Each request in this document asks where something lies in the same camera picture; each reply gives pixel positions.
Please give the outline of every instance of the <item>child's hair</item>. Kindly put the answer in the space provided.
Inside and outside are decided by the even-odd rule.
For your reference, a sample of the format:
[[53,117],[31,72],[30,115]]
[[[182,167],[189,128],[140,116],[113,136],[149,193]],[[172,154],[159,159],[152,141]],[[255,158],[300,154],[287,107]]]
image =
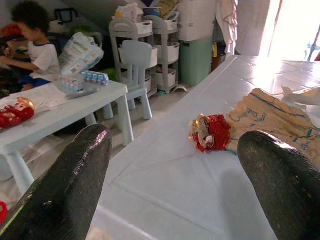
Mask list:
[[11,12],[12,20],[16,23],[24,23],[30,29],[40,29],[43,33],[49,31],[49,14],[35,1],[22,1]]

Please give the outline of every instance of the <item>small figurine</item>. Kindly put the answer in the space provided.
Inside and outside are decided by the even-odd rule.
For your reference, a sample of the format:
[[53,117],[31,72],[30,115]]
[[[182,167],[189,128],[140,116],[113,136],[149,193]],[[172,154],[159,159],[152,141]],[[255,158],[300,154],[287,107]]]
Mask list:
[[200,114],[190,127],[189,138],[194,140],[201,152],[225,150],[230,141],[231,126],[223,115]]
[[27,98],[18,97],[14,106],[7,105],[0,109],[0,129],[10,128],[35,115],[34,104]]

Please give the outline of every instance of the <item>white paper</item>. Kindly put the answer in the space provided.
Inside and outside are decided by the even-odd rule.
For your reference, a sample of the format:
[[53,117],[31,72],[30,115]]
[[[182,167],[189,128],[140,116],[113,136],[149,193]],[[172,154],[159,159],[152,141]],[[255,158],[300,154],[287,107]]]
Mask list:
[[305,110],[306,106],[320,106],[320,87],[310,88],[301,92],[293,93],[289,87],[282,87],[283,99],[282,102],[289,106]]
[[11,94],[10,96],[1,99],[0,109],[5,105],[14,105],[17,103],[18,97],[27,98],[32,101],[36,114],[44,111],[50,111],[57,106],[68,102],[66,94],[60,91],[53,83],[50,83],[40,87],[35,87],[28,91]]

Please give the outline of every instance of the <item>white t-shirt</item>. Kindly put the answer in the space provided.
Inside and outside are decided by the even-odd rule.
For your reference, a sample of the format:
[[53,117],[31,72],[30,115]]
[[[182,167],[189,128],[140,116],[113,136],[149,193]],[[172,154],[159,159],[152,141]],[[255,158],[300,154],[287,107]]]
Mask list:
[[28,43],[28,52],[31,62],[39,69],[30,74],[33,79],[44,79],[54,82],[59,79],[60,65],[57,50],[54,44]]

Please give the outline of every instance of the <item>hanging cloth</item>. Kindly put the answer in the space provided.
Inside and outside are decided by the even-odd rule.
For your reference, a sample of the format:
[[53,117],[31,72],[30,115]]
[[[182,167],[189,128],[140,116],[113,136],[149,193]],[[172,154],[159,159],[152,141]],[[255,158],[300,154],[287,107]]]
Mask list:
[[221,27],[226,44],[226,58],[235,55],[238,39],[237,6],[238,0],[217,0],[216,4],[216,19]]

